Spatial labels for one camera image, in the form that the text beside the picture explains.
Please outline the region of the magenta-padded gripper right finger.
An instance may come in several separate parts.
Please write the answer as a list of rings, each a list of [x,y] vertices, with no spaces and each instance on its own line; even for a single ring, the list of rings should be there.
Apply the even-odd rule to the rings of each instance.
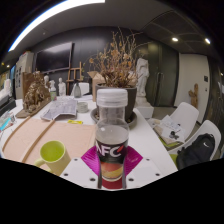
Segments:
[[[123,162],[123,189],[140,188],[162,177],[163,174],[151,158],[143,157],[132,147],[127,147]]]

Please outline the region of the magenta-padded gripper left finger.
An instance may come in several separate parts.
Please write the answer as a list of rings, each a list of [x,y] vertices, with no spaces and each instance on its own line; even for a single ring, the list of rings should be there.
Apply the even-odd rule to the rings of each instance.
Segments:
[[[84,188],[100,189],[102,187],[101,168],[96,147],[90,148],[80,158],[73,158],[61,177]]]

